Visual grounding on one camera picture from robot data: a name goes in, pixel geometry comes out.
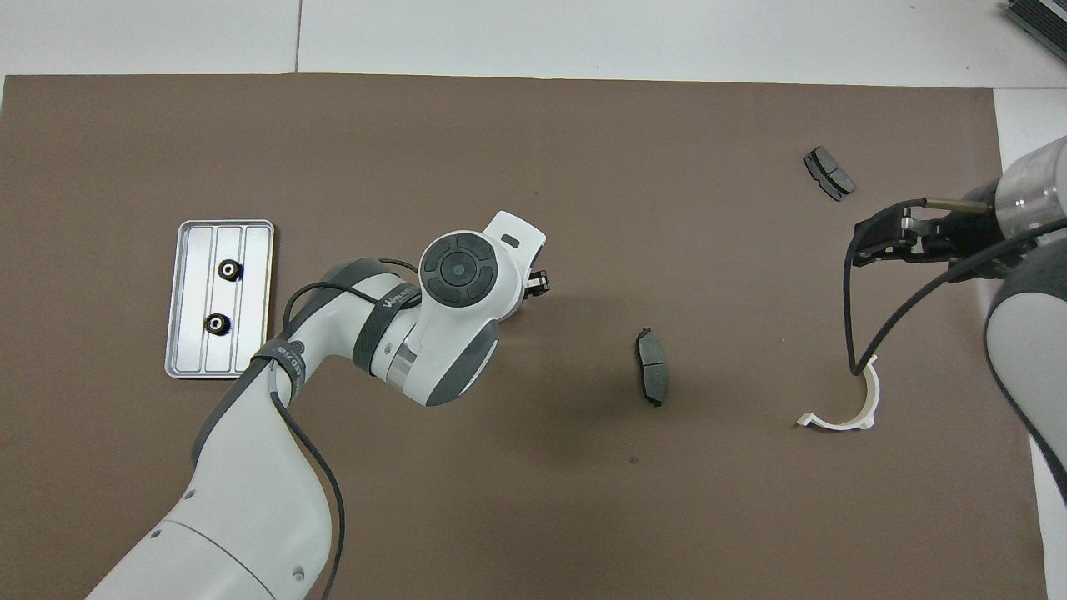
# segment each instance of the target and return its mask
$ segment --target black cable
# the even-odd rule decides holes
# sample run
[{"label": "black cable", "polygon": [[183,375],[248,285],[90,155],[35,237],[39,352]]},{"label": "black cable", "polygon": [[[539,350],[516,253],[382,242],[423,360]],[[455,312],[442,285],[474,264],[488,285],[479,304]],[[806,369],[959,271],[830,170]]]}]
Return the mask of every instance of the black cable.
[{"label": "black cable", "polygon": [[[902,207],[902,205],[923,206],[924,204],[925,204],[924,199],[918,201],[912,200],[912,201],[902,202],[897,205],[887,208],[886,210],[879,211],[875,217],[883,216],[883,214],[889,211],[890,209],[893,210],[898,209]],[[1026,231],[1009,239],[999,241],[990,246],[989,248],[982,250],[981,252],[976,252],[971,256],[968,256],[967,258],[954,265],[952,268],[946,269],[943,273],[934,278],[933,280],[929,281],[929,283],[922,286],[919,289],[919,291],[915,291],[911,296],[911,298],[908,298],[908,300],[904,302],[904,304],[901,304],[901,306],[881,326],[881,328],[878,330],[878,333],[875,334],[874,338],[871,341],[871,344],[867,345],[866,350],[863,352],[863,356],[860,359],[859,363],[857,363],[855,361],[856,357],[855,348],[853,347],[853,317],[851,317],[851,305],[850,305],[851,299],[849,289],[850,285],[849,274],[851,271],[851,260],[853,260],[853,255],[856,252],[856,246],[858,244],[858,240],[863,236],[863,234],[865,234],[866,231],[870,230],[870,227],[864,227],[864,225],[869,225],[871,221],[864,223],[863,225],[860,225],[860,227],[857,228],[856,237],[854,237],[853,242],[848,244],[848,252],[845,255],[845,283],[844,283],[845,343],[848,347],[848,369],[851,372],[853,375],[859,375],[863,370],[863,367],[866,365],[867,361],[871,360],[871,357],[874,356],[875,350],[878,349],[878,345],[881,344],[881,342],[886,338],[887,335],[889,335],[890,330],[892,330],[893,327],[896,326],[897,321],[899,321],[901,318],[903,318],[904,315],[907,314],[907,312],[910,311],[912,306],[918,304],[920,300],[922,300],[923,298],[928,296],[931,291],[940,287],[941,284],[943,284],[946,281],[956,279],[962,275],[964,273],[970,271],[974,267],[982,265],[983,263],[986,263],[988,260],[991,260],[1000,256],[1001,254],[1009,252],[1034,238],[1067,227],[1067,218],[1050,221],[1039,227]]]},{"label": "black cable", "polygon": [[367,302],[370,302],[371,304],[377,304],[378,303],[378,298],[375,298],[373,296],[364,294],[364,293],[360,291],[359,289],[356,289],[354,287],[349,287],[349,286],[340,285],[340,284],[334,283],[332,281],[317,281],[315,283],[309,283],[309,284],[305,285],[304,287],[301,287],[297,291],[293,291],[292,296],[289,297],[289,301],[285,303],[285,311],[282,312],[282,327],[283,328],[286,328],[286,327],[289,326],[289,321],[291,320],[291,317],[292,317],[292,305],[297,302],[297,300],[301,296],[303,296],[304,294],[307,294],[308,291],[310,291],[313,289],[339,289],[340,291],[347,291],[349,294],[353,294],[355,296],[359,296],[360,298],[363,298],[364,300],[366,300]]},{"label": "black cable", "polygon": [[882,217],[896,212],[902,208],[924,206],[925,204],[926,199],[920,198],[917,200],[906,200],[882,208],[875,212],[873,217],[860,223],[856,227],[856,233],[853,234],[851,241],[848,242],[848,250],[845,251],[845,272],[842,275],[841,282],[845,306],[845,348],[848,350],[848,370],[853,375],[859,375],[863,370],[863,366],[866,365],[866,361],[863,361],[863,365],[857,368],[856,348],[853,345],[853,260],[856,259],[856,250],[860,244],[860,240],[863,239],[866,233],[871,231],[871,227],[880,221]]},{"label": "black cable", "polygon": [[413,271],[415,273],[418,272],[418,267],[416,267],[415,265],[412,265],[411,263],[409,263],[407,260],[401,260],[399,258],[379,258],[378,262],[379,263],[385,263],[386,265],[400,265],[401,267],[403,267],[405,269],[409,269],[409,270],[411,270],[411,271]]},{"label": "black cable", "polygon": [[337,503],[337,548],[334,550],[334,562],[333,566],[330,567],[330,578],[327,580],[327,586],[322,589],[322,600],[330,598],[330,590],[333,589],[334,580],[337,579],[337,568],[340,566],[340,555],[345,551],[345,499],[340,494],[340,485],[337,484],[337,477],[334,476],[333,470],[330,469],[330,464],[327,459],[323,458],[319,448],[315,447],[312,443],[312,439],[304,433],[304,430],[300,428],[297,424],[297,420],[289,414],[289,409],[285,408],[282,404],[282,398],[277,395],[277,392],[271,391],[271,400],[274,401],[274,408],[277,409],[277,413],[282,415],[282,420],[289,427],[289,431],[300,440],[307,452],[315,458],[315,462],[319,464],[319,469],[325,474],[327,479],[330,480],[330,487],[333,488],[334,500]]},{"label": "black cable", "polygon": [[[411,263],[408,263],[407,260],[401,260],[399,258],[379,258],[378,262],[386,263],[389,265],[399,265],[405,269],[411,269],[416,273],[418,272],[418,269],[415,268],[415,265],[412,265]],[[360,291],[354,287],[347,287],[331,281],[317,281],[301,287],[297,291],[293,291],[292,296],[289,297],[289,301],[285,303],[285,311],[282,312],[283,328],[288,327],[289,321],[292,319],[292,305],[297,303],[297,300],[300,299],[301,296],[307,294],[313,289],[338,289],[340,291],[347,291],[349,294],[359,296],[360,298],[366,300],[367,302],[370,302],[371,304],[378,303],[378,298],[375,298],[373,296],[370,296],[368,294],[364,294],[363,291]],[[417,306],[419,302],[421,302],[421,295],[413,296],[410,300],[404,302],[404,305],[402,307],[411,309],[412,306]]]}]

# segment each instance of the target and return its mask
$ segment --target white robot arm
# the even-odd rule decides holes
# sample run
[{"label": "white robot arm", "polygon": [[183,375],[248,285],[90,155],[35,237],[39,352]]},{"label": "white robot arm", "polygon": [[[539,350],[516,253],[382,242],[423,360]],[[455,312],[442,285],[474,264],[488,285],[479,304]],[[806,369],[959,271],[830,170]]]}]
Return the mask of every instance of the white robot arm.
[{"label": "white robot arm", "polygon": [[[921,221],[915,206],[950,210]],[[845,328],[854,375],[904,313],[943,282],[1003,279],[986,319],[1001,390],[1034,436],[1067,501],[1067,137],[1013,163],[962,200],[920,199],[857,224],[845,268]],[[851,348],[848,269],[879,259],[949,262],[908,300],[859,360]]]},{"label": "white robot arm", "polygon": [[308,301],[204,424],[181,500],[90,598],[304,598],[327,563],[332,527],[286,407],[331,354],[421,405],[457,398],[492,357],[497,322],[548,288],[543,275],[527,286],[544,242],[501,211],[484,232],[431,243],[418,269],[421,290],[373,258],[338,265],[305,286],[314,289]]}]

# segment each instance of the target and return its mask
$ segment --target black bracket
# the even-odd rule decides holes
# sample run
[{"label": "black bracket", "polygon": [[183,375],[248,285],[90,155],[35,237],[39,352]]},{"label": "black bracket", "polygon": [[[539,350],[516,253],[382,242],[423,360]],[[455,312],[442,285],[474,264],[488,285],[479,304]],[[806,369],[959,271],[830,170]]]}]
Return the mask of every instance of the black bracket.
[{"label": "black bracket", "polygon": [[526,281],[526,291],[523,294],[523,300],[530,296],[537,298],[550,289],[552,289],[552,286],[548,285],[548,272],[544,269],[534,271]]}]

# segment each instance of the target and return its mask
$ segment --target black band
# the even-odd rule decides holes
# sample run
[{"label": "black band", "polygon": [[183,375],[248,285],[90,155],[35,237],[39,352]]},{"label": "black band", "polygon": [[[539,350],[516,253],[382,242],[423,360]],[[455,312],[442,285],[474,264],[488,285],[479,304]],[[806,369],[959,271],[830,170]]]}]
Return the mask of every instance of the black band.
[{"label": "black band", "polygon": [[403,282],[397,284],[375,304],[366,322],[363,323],[363,329],[360,330],[360,335],[355,338],[355,346],[352,347],[352,362],[355,363],[355,366],[371,376],[375,375],[370,372],[370,361],[375,358],[375,350],[378,349],[379,342],[385,335],[385,330],[393,325],[393,319],[396,318],[400,309],[419,295],[421,291],[419,291],[418,286]]},{"label": "black band", "polygon": [[264,347],[259,348],[255,354],[252,354],[254,359],[273,359],[282,365],[292,383],[292,393],[289,394],[290,402],[300,394],[300,390],[304,386],[304,380],[307,379],[307,364],[300,356],[301,349],[302,345],[298,346],[294,342],[275,337],[264,344]]}]

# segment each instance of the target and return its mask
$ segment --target white plastic clip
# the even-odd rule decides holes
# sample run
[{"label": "white plastic clip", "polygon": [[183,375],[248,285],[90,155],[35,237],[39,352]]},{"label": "white plastic clip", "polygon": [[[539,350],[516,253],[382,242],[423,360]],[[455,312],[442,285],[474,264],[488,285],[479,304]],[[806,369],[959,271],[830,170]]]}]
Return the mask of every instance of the white plastic clip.
[{"label": "white plastic clip", "polygon": [[874,425],[874,411],[878,408],[878,399],[881,397],[881,384],[878,382],[878,373],[874,369],[874,361],[878,360],[877,354],[872,354],[871,360],[863,367],[863,379],[866,380],[867,384],[867,398],[863,402],[863,409],[855,417],[842,423],[841,425],[835,425],[833,423],[827,423],[819,419],[815,413],[806,412],[800,420],[797,421],[798,425],[818,425],[824,429],[832,429],[834,431],[847,431],[849,429],[870,429]]}]

